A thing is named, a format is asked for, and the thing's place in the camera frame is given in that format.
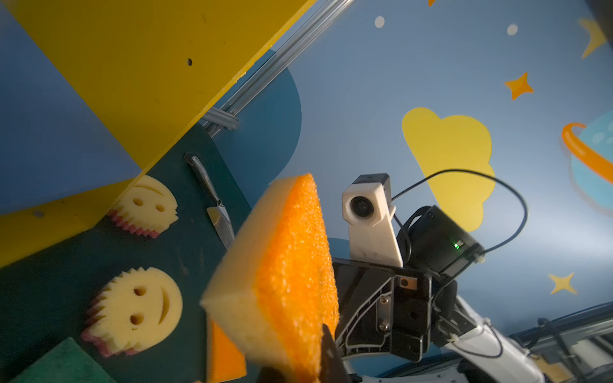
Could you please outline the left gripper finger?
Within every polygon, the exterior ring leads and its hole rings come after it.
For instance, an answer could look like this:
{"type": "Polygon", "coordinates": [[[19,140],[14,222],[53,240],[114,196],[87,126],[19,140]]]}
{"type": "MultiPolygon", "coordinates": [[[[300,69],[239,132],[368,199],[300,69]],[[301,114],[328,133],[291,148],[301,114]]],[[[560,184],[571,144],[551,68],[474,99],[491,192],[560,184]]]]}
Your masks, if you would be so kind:
{"type": "Polygon", "coordinates": [[[321,383],[351,383],[343,360],[339,356],[335,340],[326,324],[322,325],[319,381],[321,383]]]}

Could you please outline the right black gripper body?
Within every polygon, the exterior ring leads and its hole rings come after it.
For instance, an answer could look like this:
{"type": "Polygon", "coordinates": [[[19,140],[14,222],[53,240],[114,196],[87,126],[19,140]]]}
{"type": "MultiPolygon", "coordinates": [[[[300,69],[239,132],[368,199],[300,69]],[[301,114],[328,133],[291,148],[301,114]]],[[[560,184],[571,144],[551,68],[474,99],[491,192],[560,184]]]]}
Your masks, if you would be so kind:
{"type": "Polygon", "coordinates": [[[393,354],[419,362],[432,344],[459,338],[457,284],[426,268],[334,259],[344,359],[393,354]]]}

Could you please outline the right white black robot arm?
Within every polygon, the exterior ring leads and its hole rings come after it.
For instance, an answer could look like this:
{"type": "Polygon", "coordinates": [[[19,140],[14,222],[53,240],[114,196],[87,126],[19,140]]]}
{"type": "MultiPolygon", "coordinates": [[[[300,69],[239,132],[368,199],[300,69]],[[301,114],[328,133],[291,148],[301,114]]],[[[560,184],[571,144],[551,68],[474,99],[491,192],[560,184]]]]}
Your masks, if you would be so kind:
{"type": "Polygon", "coordinates": [[[485,250],[438,207],[423,207],[395,232],[388,215],[346,209],[348,260],[334,263],[339,355],[393,354],[419,362],[450,349],[497,382],[542,382],[517,343],[458,295],[457,279],[485,250]]]}

